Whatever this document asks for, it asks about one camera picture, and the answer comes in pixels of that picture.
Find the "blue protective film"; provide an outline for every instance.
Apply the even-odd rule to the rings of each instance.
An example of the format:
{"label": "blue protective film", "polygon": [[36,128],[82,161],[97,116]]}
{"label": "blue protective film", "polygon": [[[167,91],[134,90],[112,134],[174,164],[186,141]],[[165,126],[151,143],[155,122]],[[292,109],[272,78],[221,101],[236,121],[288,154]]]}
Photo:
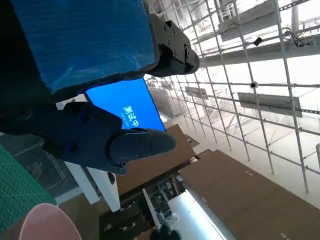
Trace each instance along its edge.
{"label": "blue protective film", "polygon": [[155,63],[143,0],[11,0],[51,93]]}
{"label": "blue protective film", "polygon": [[122,118],[123,129],[165,131],[143,78],[94,87],[86,94],[94,105]]}

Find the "person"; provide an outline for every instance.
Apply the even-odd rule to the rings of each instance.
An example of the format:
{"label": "person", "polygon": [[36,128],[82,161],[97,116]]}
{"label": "person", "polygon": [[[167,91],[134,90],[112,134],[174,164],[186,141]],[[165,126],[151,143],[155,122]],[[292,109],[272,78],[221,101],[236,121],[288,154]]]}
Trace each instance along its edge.
{"label": "person", "polygon": [[163,224],[159,230],[152,231],[150,240],[181,240],[181,236],[178,231],[171,230],[169,226]]}

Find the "green cutting mat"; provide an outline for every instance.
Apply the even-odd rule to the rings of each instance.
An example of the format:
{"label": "green cutting mat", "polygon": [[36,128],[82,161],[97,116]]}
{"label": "green cutting mat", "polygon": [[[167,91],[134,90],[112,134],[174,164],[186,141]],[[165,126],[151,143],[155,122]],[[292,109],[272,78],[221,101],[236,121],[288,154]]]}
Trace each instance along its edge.
{"label": "green cutting mat", "polygon": [[55,199],[0,145],[0,234],[41,203]]}

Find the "monitor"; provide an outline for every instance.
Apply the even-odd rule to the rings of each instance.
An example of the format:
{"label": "monitor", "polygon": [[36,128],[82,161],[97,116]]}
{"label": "monitor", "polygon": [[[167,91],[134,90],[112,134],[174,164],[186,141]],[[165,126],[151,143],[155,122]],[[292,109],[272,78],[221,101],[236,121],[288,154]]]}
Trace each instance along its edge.
{"label": "monitor", "polygon": [[87,90],[86,97],[95,106],[120,117],[123,129],[165,131],[143,78],[97,86]]}

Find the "metal mesh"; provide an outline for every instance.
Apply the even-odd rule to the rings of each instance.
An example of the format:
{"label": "metal mesh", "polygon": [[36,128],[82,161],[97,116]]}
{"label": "metal mesh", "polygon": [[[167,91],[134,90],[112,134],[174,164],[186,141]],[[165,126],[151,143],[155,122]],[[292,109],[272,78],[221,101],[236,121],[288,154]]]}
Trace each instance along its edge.
{"label": "metal mesh", "polygon": [[43,140],[34,135],[2,135],[0,145],[37,180],[54,198],[77,188],[66,164],[44,151]]}

